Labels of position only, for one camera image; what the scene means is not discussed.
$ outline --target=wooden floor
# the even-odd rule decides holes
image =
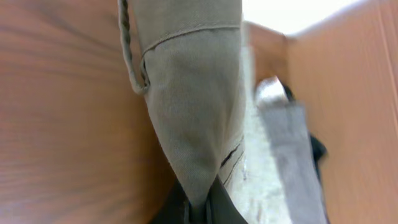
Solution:
[[[132,92],[117,8],[0,2],[0,223],[147,223],[162,205],[174,175]]]

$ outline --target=gray fabric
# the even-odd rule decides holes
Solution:
[[[240,0],[133,0],[145,95],[160,144],[193,206],[242,140]]]
[[[293,224],[326,224],[302,106],[261,108]]]

